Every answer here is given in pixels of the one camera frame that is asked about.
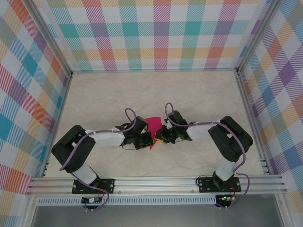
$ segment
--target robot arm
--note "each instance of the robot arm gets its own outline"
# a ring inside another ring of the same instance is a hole
[[[212,122],[187,124],[178,111],[172,111],[167,116],[170,121],[173,121],[173,124],[165,119],[167,126],[163,125],[156,133],[156,139],[163,143],[171,142],[174,144],[177,138],[189,141],[212,138],[223,156],[219,167],[213,174],[213,184],[218,190],[223,189],[234,176],[235,163],[243,156],[237,139],[247,152],[253,144],[251,136],[229,116],[221,119],[216,125]],[[226,127],[232,131],[234,136],[230,134]]]
[[[85,184],[98,186],[99,177],[85,163],[91,150],[126,144],[134,144],[136,149],[148,147],[153,144],[153,140],[147,129],[147,121],[140,116],[136,117],[135,122],[116,126],[110,130],[104,130],[102,133],[94,133],[92,130],[75,125],[53,146],[52,154],[64,166],[63,169],[67,173],[76,176]],[[66,164],[77,143],[79,143],[77,149]]]

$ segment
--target cable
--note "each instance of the cable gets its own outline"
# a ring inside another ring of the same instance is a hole
[[[102,189],[104,189],[104,186],[103,186],[103,185],[101,185],[101,187],[102,187]],[[99,200],[99,194],[100,194],[100,191],[98,191],[98,195],[97,195],[97,199],[98,199],[98,200]],[[101,199],[103,199],[103,197],[104,197],[104,192],[103,192],[103,195],[102,195]]]
[[[246,153],[245,153],[245,149],[243,147],[243,145],[241,144],[240,140],[238,139],[238,137],[235,135],[235,133],[233,133],[233,131],[231,131],[225,124],[222,124],[221,122],[201,122],[201,123],[194,123],[194,124],[177,124],[177,123],[174,123],[168,113],[167,113],[167,106],[170,105],[171,106],[171,109],[172,111],[174,111],[174,107],[171,103],[166,103],[165,105],[165,114],[166,114],[166,117],[167,119],[170,121],[171,124],[174,124],[176,126],[179,126],[179,127],[190,127],[190,126],[196,126],[196,125],[209,125],[209,124],[218,124],[220,126],[222,126],[223,128],[225,128],[234,138],[235,140],[238,142],[241,150],[242,150],[242,153],[243,153],[243,160],[242,162],[237,166],[235,167],[235,169],[233,170],[234,172],[239,169],[242,165],[244,165],[245,161],[246,161]]]
[[[245,163],[245,161],[246,161],[246,152],[245,152],[245,149],[244,149],[244,147],[243,147],[241,141],[239,140],[239,138],[238,138],[238,137],[235,135],[235,133],[233,133],[233,131],[231,131],[225,124],[222,124],[221,122],[202,122],[202,123],[183,124],[183,125],[182,125],[182,124],[177,124],[177,123],[174,123],[174,122],[169,118],[169,115],[168,115],[168,113],[167,113],[167,106],[168,106],[168,105],[171,106],[172,111],[174,111],[174,107],[173,107],[173,105],[172,105],[171,103],[166,103],[166,105],[165,105],[165,114],[166,114],[166,117],[167,117],[167,119],[170,121],[171,124],[174,124],[174,125],[179,126],[179,127],[190,127],[190,126],[196,126],[196,125],[218,124],[218,125],[222,126],[223,128],[225,128],[225,129],[226,129],[226,130],[235,138],[235,140],[237,141],[238,145],[240,146],[241,151],[242,151],[242,154],[243,154],[243,160],[242,160],[242,162],[241,162],[239,165],[237,165],[237,166],[233,169],[233,172],[235,173],[242,165],[244,165],[244,163]],[[248,177],[248,175],[242,174],[242,173],[235,173],[235,174],[246,176],[246,177],[247,177],[247,180],[248,180],[248,183],[247,183],[247,188],[246,188],[246,190],[245,190],[243,196],[241,197],[241,199],[240,199],[238,202],[234,203],[233,205],[231,205],[231,206],[229,206],[229,207],[232,207],[232,206],[238,204],[238,203],[243,199],[243,197],[245,197],[245,195],[247,194],[247,192],[248,192],[248,190],[249,190],[249,188],[250,188],[250,178]]]
[[[231,184],[231,187],[233,189],[233,197],[236,198],[236,189],[232,184]]]
[[[125,129],[125,130],[121,130],[121,131],[114,131],[114,130],[98,130],[98,131],[93,131],[93,132],[90,132],[90,133],[86,134],[85,136],[83,136],[83,137],[79,140],[79,142],[76,144],[76,146],[75,146],[74,149],[72,150],[71,154],[69,155],[69,157],[66,159],[65,163],[62,165],[62,167],[61,167],[59,170],[62,171],[62,170],[65,169],[65,167],[66,167],[66,166],[68,165],[68,163],[70,162],[72,156],[73,156],[74,153],[76,152],[78,146],[82,143],[82,141],[83,141],[86,137],[88,137],[88,136],[90,136],[90,135],[93,135],[93,134],[102,133],[102,132],[122,133],[122,132],[126,132],[126,131],[131,130],[131,129],[134,127],[134,125],[136,124],[137,115],[136,115],[136,113],[135,113],[131,108],[126,108],[126,109],[125,109],[125,114],[126,114],[126,116],[127,116],[127,118],[128,118],[129,120],[130,120],[130,118],[129,118],[128,114],[127,114],[127,110],[132,111],[133,114],[134,114],[134,122],[133,122],[133,124],[132,124],[131,127],[129,127],[128,129]]]
[[[196,185],[197,185],[197,186],[199,186],[199,184],[198,184],[198,179],[199,179],[199,177],[196,178]]]
[[[77,178],[76,175],[74,175],[74,174],[71,174],[71,175],[73,175],[73,176],[74,176],[81,184],[83,184],[84,186],[89,187],[89,188],[91,188],[91,189],[98,190],[98,191],[103,192],[103,193],[105,193],[105,194],[107,195],[107,198],[106,198],[105,202],[102,203],[101,205],[97,206],[95,209],[88,209],[88,208],[86,207],[86,203],[85,203],[85,204],[84,204],[84,208],[86,209],[86,211],[88,211],[88,210],[89,210],[89,211],[98,210],[98,209],[102,208],[102,207],[108,202],[108,200],[109,200],[109,194],[108,194],[108,192],[107,192],[106,190],[101,189],[101,188],[97,188],[97,187],[94,187],[94,186],[91,186],[91,185],[89,185],[89,184],[87,184],[87,183],[84,183],[81,179]]]
[[[83,136],[83,137],[79,140],[79,142],[76,144],[76,146],[74,147],[74,149],[71,151],[71,154],[69,155],[69,157],[66,159],[65,163],[62,165],[62,167],[61,167],[59,170],[62,171],[62,170],[65,169],[65,167],[66,167],[66,166],[68,165],[68,163],[70,162],[72,156],[73,156],[74,153],[76,152],[78,146],[82,143],[82,141],[83,141],[86,137],[88,137],[88,136],[90,136],[90,135],[92,135],[92,134],[102,133],[102,132],[123,133],[123,132],[126,132],[126,131],[131,130],[131,129],[135,126],[135,124],[136,124],[137,115],[136,115],[136,113],[134,112],[133,109],[131,109],[131,108],[126,108],[126,109],[125,109],[125,114],[126,114],[126,117],[127,117],[130,121],[131,121],[131,119],[130,119],[130,117],[129,117],[128,114],[127,114],[127,110],[130,110],[130,111],[133,112],[133,114],[134,114],[134,122],[133,122],[133,124],[132,124],[131,127],[129,127],[128,129],[125,129],[125,130],[121,130],[121,131],[114,131],[114,130],[98,130],[98,131],[93,131],[93,132],[90,132],[90,133],[86,134],[85,136]],[[71,173],[71,175],[73,175],[73,176],[74,176],[81,184],[83,184],[84,186],[89,187],[89,188],[92,188],[92,189],[95,189],[95,190],[99,190],[100,192],[103,192],[103,193],[105,193],[105,194],[107,195],[107,198],[106,198],[106,200],[105,200],[104,203],[102,203],[101,205],[99,205],[99,206],[98,206],[97,208],[95,208],[95,209],[91,209],[90,211],[98,210],[98,209],[102,208],[102,207],[108,202],[109,194],[108,194],[108,192],[107,192],[106,190],[100,189],[100,188],[97,188],[97,187],[94,187],[94,186],[90,186],[90,185],[84,183],[81,179],[79,179],[78,177],[76,177],[74,174]]]

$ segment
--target ventilation grille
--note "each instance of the ventilation grille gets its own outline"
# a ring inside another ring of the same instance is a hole
[[[214,195],[194,196],[111,196],[107,205],[195,205],[216,204]],[[38,206],[77,206],[81,204],[81,197],[40,197]]]
[[[75,206],[81,205],[81,197],[40,197],[38,206]]]

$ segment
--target gray floor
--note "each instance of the gray floor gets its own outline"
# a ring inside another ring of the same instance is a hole
[[[274,195],[248,195],[238,206],[38,207],[32,227],[281,227]]]
[[[56,140],[76,124],[100,130],[126,123],[126,107],[143,118],[160,116],[163,121],[167,102],[172,102],[188,122],[230,115],[251,134],[231,71],[120,72],[74,75]],[[195,140],[175,145],[157,142],[152,150],[94,149],[87,163],[105,177],[212,175],[220,159],[212,140]],[[46,177],[70,176],[59,172],[60,167],[52,156]],[[239,172],[263,174],[255,146]]]

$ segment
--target aluminum frame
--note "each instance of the aluminum frame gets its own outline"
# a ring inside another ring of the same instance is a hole
[[[247,178],[239,177],[243,194],[247,188]],[[286,193],[287,188],[280,175],[250,175],[250,189],[248,194],[280,194]],[[223,192],[199,193],[196,185],[197,176],[171,176],[171,177],[114,177],[115,191],[111,196],[150,196],[150,195],[220,195]],[[28,196],[67,196],[74,197],[71,189],[75,178],[73,177],[45,177],[33,178]]]
[[[52,49],[55,57],[57,58],[58,62],[62,66],[63,70],[65,71],[66,74],[69,75],[69,77],[72,77],[72,70],[69,67],[67,60],[62,54],[62,51],[60,50],[57,42],[55,41],[51,31],[49,30],[47,24],[43,20],[39,10],[37,9],[37,6],[33,2],[33,0],[22,0],[23,4],[27,8],[29,14],[32,16],[34,21],[36,22],[39,30],[41,31],[44,39],[46,40],[47,44],[50,46]]]
[[[58,129],[59,129],[59,124],[60,124],[60,120],[61,120],[61,117],[62,117],[62,114],[63,114],[63,109],[65,107],[67,95],[70,91],[71,80],[72,80],[72,76],[68,79],[68,82],[67,82],[65,95],[64,95],[64,98],[63,98],[63,101],[62,101],[62,107],[61,107],[60,112],[59,112],[58,120],[56,121],[55,126],[54,126],[54,133],[53,133],[53,138],[52,138],[52,141],[51,141],[51,145],[50,145],[50,147],[47,151],[46,158],[42,163],[42,166],[44,166],[44,168],[41,169],[41,171],[39,173],[40,176],[45,176],[45,171],[47,169],[47,165],[49,164],[49,160],[51,159],[51,154],[52,154],[51,150],[52,150],[52,147],[55,143],[55,139],[56,139],[56,135],[57,135],[57,132],[58,132]]]
[[[95,71],[74,71],[74,74],[91,74],[91,73],[128,73],[128,72],[226,72],[226,71],[235,71],[234,68],[219,68],[219,69],[200,69],[200,70],[117,70],[117,71],[104,71],[104,70],[95,70]]]
[[[267,164],[267,163],[269,163],[269,157],[268,157],[267,153],[265,152],[265,146],[264,146],[262,137],[260,135],[260,132],[258,130],[257,122],[256,122],[256,119],[254,117],[253,110],[252,110],[252,108],[249,104],[249,101],[248,101],[248,94],[247,94],[247,92],[244,88],[242,75],[235,72],[235,78],[236,78],[236,82],[237,82],[239,92],[240,92],[240,95],[241,95],[241,98],[242,98],[245,113],[247,115],[247,119],[248,119],[249,124],[250,124],[250,128],[251,128],[251,131],[252,131],[252,136],[253,136],[254,142],[256,144],[257,151],[258,151],[259,156],[260,156],[263,171],[265,170],[264,166],[266,166],[268,173],[270,175],[274,175],[274,171],[272,169],[272,166]],[[275,194],[275,196],[276,196],[276,202],[278,204],[278,208],[279,208],[279,211],[280,211],[280,214],[281,214],[284,225],[287,226],[287,227],[299,226],[299,225],[296,225],[293,222],[293,219],[291,217],[291,211],[290,211],[291,206],[290,206],[289,195],[286,194],[286,193],[277,193],[277,194]]]
[[[270,6],[268,7],[264,18],[262,19],[260,26],[257,28],[255,35],[239,64],[238,70],[240,73],[250,61],[254,51],[256,50],[260,40],[263,38],[263,35],[265,34],[272,18],[274,17],[282,2],[283,0],[272,0],[272,2],[270,3]]]

